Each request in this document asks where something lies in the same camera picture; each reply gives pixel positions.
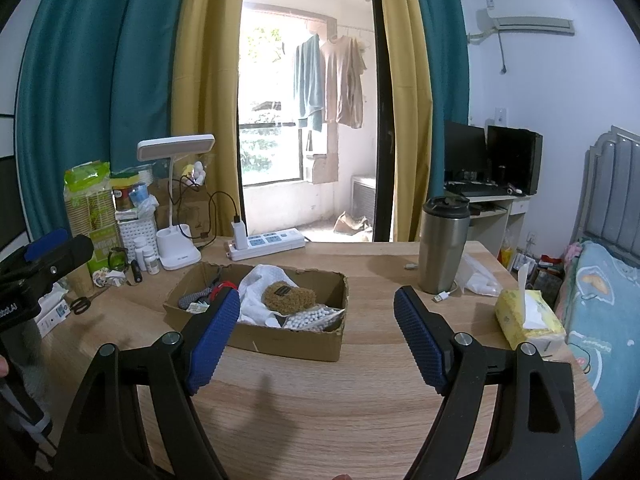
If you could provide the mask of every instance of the keyboard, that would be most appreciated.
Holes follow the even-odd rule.
[[[467,182],[464,184],[447,184],[447,191],[456,195],[466,196],[467,198],[475,196],[503,196],[507,195],[507,190],[500,186],[492,186],[492,184],[475,184]]]

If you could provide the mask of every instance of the gray headboard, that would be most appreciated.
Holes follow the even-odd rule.
[[[612,126],[590,147],[576,240],[640,267],[640,136]]]

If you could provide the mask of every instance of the yellow tissue package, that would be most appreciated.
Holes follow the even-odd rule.
[[[503,290],[495,302],[495,317],[500,323],[502,332],[507,338],[511,349],[515,350],[520,343],[528,341],[535,345],[542,356],[553,355],[559,350],[566,337],[564,327],[556,314],[549,308],[539,290],[526,290],[532,300],[535,300],[538,311],[547,328],[528,330],[523,328],[523,309],[520,306],[518,290]]]

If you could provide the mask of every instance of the door frame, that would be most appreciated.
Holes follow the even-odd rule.
[[[394,106],[391,86],[391,66],[386,44],[385,22],[382,0],[371,0],[373,7],[374,35],[376,44],[376,78],[378,85],[378,139],[376,151],[376,201],[373,225],[373,241],[388,242],[391,234],[391,219],[394,204],[396,172],[396,143],[394,129]],[[236,126],[238,154],[238,186],[240,209],[244,216],[244,193],[242,192],[242,167],[240,165],[240,130]]]

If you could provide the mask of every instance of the wooden table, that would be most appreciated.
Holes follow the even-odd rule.
[[[466,252],[494,272],[505,287],[515,280],[478,242]],[[417,290],[415,243],[308,243],[249,263],[336,270],[348,277],[349,303],[340,361],[323,363],[226,348],[211,383],[194,397],[200,420],[233,480],[319,479],[348,473],[353,480],[403,478],[422,445],[442,398],[422,382],[393,315],[401,285]],[[204,259],[226,263],[222,242]],[[52,371],[52,415],[63,420],[98,347],[151,344],[170,327],[162,302],[186,269],[145,274],[139,286],[112,288],[81,316],[70,316],[44,340]],[[459,292],[439,304],[418,292],[456,332],[482,344],[507,348],[493,313],[495,298]],[[577,436],[602,418],[596,397],[571,353]],[[481,412],[462,474],[474,471],[484,449],[495,400],[485,388]],[[169,468],[148,388],[140,398],[152,455]]]

